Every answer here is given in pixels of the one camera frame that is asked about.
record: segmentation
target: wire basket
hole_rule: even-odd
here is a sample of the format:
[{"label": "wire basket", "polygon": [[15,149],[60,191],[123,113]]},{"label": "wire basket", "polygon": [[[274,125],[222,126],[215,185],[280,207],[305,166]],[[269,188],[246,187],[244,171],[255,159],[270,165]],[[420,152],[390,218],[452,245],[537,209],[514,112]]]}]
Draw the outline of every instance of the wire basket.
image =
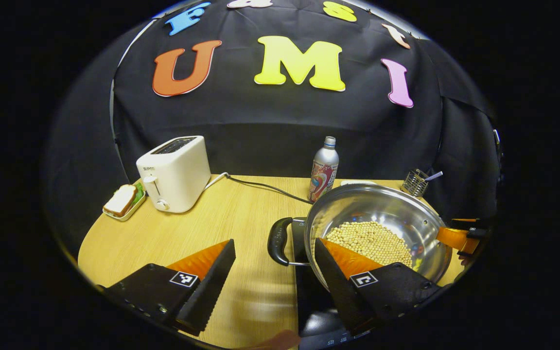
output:
[{"label": "wire basket", "polygon": [[407,174],[405,181],[403,181],[401,190],[405,193],[413,195],[414,197],[422,197],[422,195],[425,194],[425,190],[427,190],[427,185],[429,184],[429,182],[425,181],[427,177],[429,176],[420,171],[420,169],[411,170]]}]

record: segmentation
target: pot handle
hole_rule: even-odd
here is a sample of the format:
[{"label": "pot handle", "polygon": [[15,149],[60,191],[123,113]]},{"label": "pot handle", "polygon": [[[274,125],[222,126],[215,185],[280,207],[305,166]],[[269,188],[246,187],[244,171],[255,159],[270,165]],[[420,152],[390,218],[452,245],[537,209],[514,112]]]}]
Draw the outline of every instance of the pot handle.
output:
[{"label": "pot handle", "polygon": [[267,253],[271,259],[273,259],[278,264],[283,264],[284,266],[289,266],[290,264],[296,266],[309,266],[309,263],[298,263],[290,262],[284,254],[284,248],[286,246],[286,241],[288,233],[286,232],[287,226],[293,222],[293,217],[285,217],[276,221],[269,231],[269,241],[267,241]]}]

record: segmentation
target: toaster slot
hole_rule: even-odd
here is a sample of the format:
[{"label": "toaster slot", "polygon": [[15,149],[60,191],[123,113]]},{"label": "toaster slot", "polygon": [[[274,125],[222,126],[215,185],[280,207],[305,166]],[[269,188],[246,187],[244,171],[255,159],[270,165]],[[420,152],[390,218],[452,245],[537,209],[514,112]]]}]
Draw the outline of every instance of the toaster slot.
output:
[{"label": "toaster slot", "polygon": [[167,145],[159,148],[158,150],[151,153],[152,155],[164,155],[166,153],[173,153],[178,151],[179,149],[183,148],[189,142],[195,140],[195,137],[192,138],[178,138]]}]

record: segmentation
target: black fabric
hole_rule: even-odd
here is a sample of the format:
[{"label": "black fabric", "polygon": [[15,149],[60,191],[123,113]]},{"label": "black fabric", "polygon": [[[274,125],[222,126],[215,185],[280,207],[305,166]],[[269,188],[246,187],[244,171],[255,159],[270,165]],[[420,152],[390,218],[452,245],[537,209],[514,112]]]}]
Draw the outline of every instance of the black fabric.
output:
[{"label": "black fabric", "polygon": [[[271,7],[238,10],[227,9],[227,3],[211,3],[200,22],[173,36],[165,22],[184,9],[160,18],[116,71],[146,23],[136,27],[107,48],[72,88],[56,120],[45,171],[50,214],[72,252],[113,191],[127,177],[138,179],[136,160],[162,142],[189,135],[205,137],[212,173],[296,177],[309,177],[314,153],[331,135],[340,155],[339,178],[403,179],[414,168],[443,171],[426,195],[443,217],[494,212],[493,112],[436,44],[405,33],[411,49],[404,49],[381,25],[386,20],[351,4],[345,6],[354,9],[357,22],[325,14],[322,0],[275,0]],[[256,84],[265,49],[258,38],[265,35],[286,36],[302,52],[316,41],[342,47],[346,90],[312,87],[314,70],[298,86],[283,66],[284,84]],[[184,79],[193,69],[192,47],[208,40],[222,45],[200,87],[173,97],[154,93],[158,55],[185,49],[174,71],[174,78]],[[387,97],[391,82],[381,58],[407,68],[413,108]],[[126,176],[109,128],[112,78],[113,126]]]},{"label": "black fabric", "polygon": [[87,67],[53,118],[41,169],[44,208],[75,257],[103,204],[127,183],[111,137],[109,87],[122,53],[145,25],[123,34]]}]

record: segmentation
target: power cord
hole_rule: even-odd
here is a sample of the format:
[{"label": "power cord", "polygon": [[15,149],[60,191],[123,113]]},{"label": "power cord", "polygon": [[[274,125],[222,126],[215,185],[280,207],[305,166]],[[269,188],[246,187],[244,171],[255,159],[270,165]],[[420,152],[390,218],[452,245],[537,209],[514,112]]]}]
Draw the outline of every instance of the power cord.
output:
[{"label": "power cord", "polygon": [[284,192],[283,190],[279,189],[279,188],[274,188],[274,186],[269,186],[267,184],[262,184],[260,182],[250,182],[250,181],[243,181],[243,180],[238,180],[235,179],[234,177],[231,177],[231,175],[229,175],[228,173],[221,173],[218,177],[216,177],[215,179],[213,179],[213,181],[209,182],[209,184],[204,188],[207,189],[209,188],[209,186],[211,186],[212,184],[214,184],[215,182],[217,182],[219,179],[221,179],[223,176],[225,176],[228,179],[231,179],[232,181],[235,182],[239,182],[240,184],[247,184],[247,185],[255,185],[255,186],[264,186],[266,188],[271,188],[273,190],[276,190],[284,195],[287,195],[288,197],[291,197],[293,199],[297,199],[298,201],[302,201],[304,203],[308,203],[308,204],[313,204],[314,202],[308,201],[307,199],[303,199],[300,197],[297,197],[297,195],[292,195],[291,193],[288,192]]}]

